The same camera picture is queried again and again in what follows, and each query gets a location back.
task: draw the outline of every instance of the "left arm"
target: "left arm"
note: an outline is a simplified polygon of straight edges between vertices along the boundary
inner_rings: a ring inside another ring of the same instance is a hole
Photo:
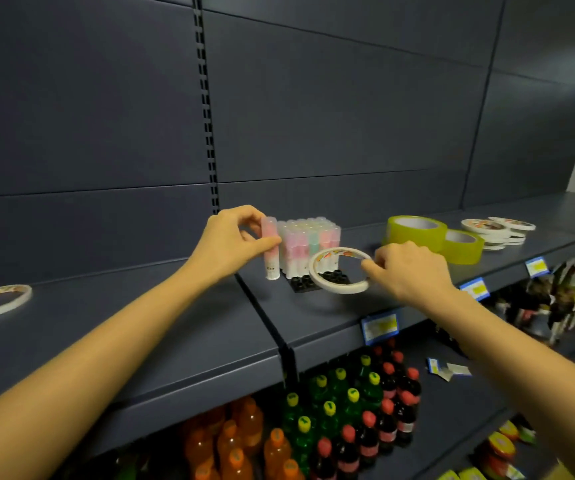
[[[48,478],[92,427],[180,313],[220,279],[276,246],[246,205],[208,219],[192,256],[164,282],[0,396],[0,479]]]

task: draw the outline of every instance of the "right arm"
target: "right arm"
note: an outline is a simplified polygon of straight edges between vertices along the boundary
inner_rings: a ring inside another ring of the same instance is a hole
[[[457,339],[575,475],[574,363],[455,288],[445,258],[427,248],[389,244],[362,267]]]

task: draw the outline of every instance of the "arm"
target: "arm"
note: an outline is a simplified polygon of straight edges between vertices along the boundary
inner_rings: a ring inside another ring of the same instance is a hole
[[[459,341],[575,475],[575,364],[452,286],[443,256],[412,242],[362,263],[372,279]]]
[[[179,271],[0,396],[0,479],[48,478],[58,468],[178,315],[281,241],[239,231],[260,234],[261,217],[249,205],[210,217]]]

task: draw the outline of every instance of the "blue price tag holder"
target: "blue price tag holder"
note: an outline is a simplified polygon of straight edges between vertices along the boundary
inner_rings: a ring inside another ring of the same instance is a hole
[[[399,333],[399,325],[396,321],[396,310],[383,312],[376,315],[368,315],[361,320],[361,330],[365,345],[372,345],[381,340],[394,337]]]
[[[535,278],[550,272],[550,270],[547,268],[543,256],[525,261],[525,267],[527,268],[527,272],[529,273],[530,278]]]
[[[483,278],[476,278],[475,280],[462,284],[459,288],[463,291],[467,291],[476,301],[480,301],[490,295]]]

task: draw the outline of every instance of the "yellow tape roll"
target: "yellow tape roll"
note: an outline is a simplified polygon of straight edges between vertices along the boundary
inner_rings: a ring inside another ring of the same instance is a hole
[[[484,244],[485,240],[473,232],[448,229],[441,254],[452,264],[476,264]]]
[[[443,222],[427,217],[395,216],[387,220],[388,244],[403,244],[412,241],[418,246],[426,246],[437,253],[443,248],[447,226]]]

